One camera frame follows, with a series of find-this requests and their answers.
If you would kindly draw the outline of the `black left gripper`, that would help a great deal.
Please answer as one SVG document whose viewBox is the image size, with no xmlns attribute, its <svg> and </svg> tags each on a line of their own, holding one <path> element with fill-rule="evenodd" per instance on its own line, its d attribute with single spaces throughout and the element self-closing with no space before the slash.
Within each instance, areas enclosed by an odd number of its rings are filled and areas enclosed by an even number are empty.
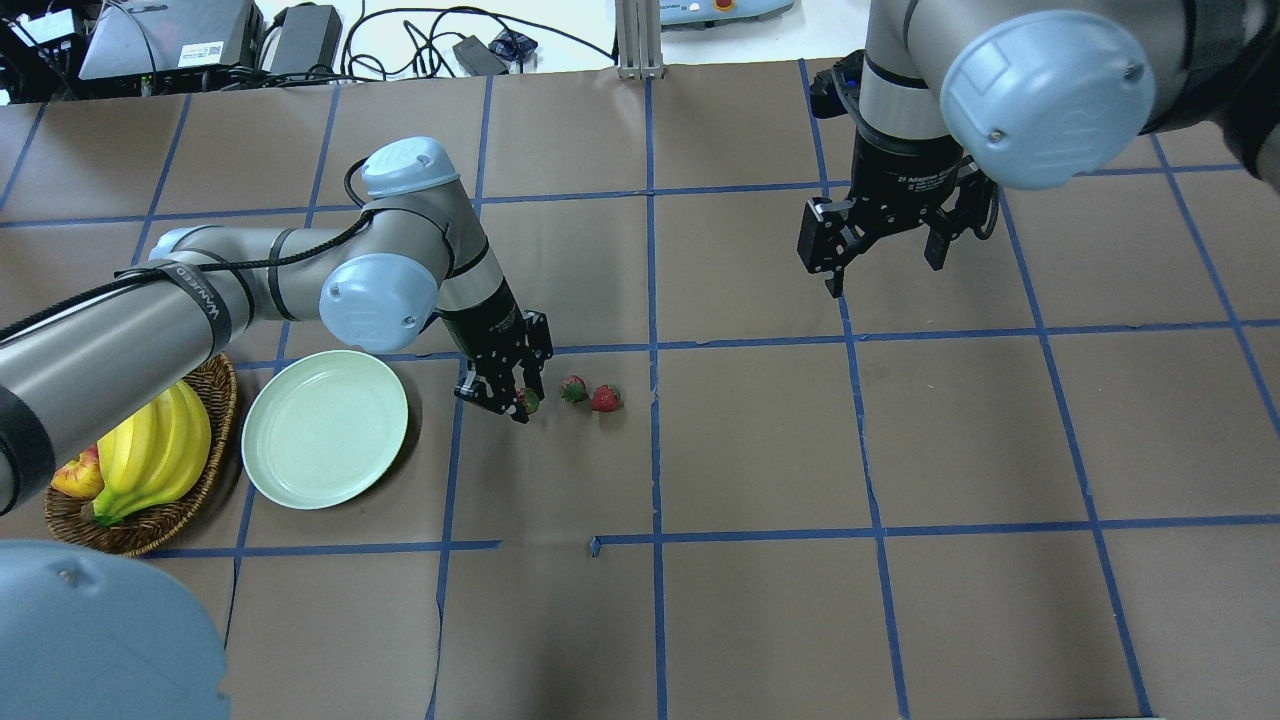
<svg viewBox="0 0 1280 720">
<path fill-rule="evenodd" d="M 554 355 L 548 318 L 515 309 L 498 320 L 471 309 L 454 313 L 454 342 L 467 370 L 454 396 L 489 413 L 512 413 L 529 423 L 547 392 L 541 372 Z"/>
</svg>

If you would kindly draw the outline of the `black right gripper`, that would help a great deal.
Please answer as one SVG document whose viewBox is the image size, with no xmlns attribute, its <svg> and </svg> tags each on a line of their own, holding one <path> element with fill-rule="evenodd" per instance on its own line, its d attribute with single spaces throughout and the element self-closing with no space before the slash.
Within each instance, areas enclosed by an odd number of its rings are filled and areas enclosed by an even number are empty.
<svg viewBox="0 0 1280 720">
<path fill-rule="evenodd" d="M 844 296 L 846 266 L 892 234 L 925 227 L 923 258 L 943 269 L 961 234 L 987 240 L 998 218 L 998 186 L 960 150 L 906 155 L 856 150 L 841 201 L 810 199 L 803 209 L 797 256 L 820 274 L 832 299 Z"/>
</svg>

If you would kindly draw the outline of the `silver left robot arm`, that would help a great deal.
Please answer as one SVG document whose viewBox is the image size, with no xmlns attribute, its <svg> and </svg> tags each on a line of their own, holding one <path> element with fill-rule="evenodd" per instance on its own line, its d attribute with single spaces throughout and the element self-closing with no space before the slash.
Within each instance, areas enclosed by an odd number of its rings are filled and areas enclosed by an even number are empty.
<svg viewBox="0 0 1280 720">
<path fill-rule="evenodd" d="M 443 322 L 466 357 L 457 397 L 526 421 L 552 357 L 541 313 L 515 299 L 444 147 L 388 143 L 360 167 L 355 224 L 201 225 L 146 263 L 3 332 L 3 511 L 255 322 L 320 320 L 394 354 Z M 5 719 L 227 719 L 219 630 L 165 571 L 78 544 L 3 542 Z"/>
</svg>

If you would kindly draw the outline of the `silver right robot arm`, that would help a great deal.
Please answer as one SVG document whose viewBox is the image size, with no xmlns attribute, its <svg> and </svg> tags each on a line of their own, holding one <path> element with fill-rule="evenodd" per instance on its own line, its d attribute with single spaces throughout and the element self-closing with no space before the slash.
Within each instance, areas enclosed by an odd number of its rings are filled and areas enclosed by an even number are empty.
<svg viewBox="0 0 1280 720">
<path fill-rule="evenodd" d="M 874 1 L 864 47 L 809 88 L 813 117 L 855 135 L 850 188 L 806 202 L 797 255 L 840 297 L 854 258 L 925 227 L 937 270 L 992 234 L 998 190 L 1056 188 L 1202 120 L 1276 187 L 1277 73 L 1275 1 Z"/>
</svg>

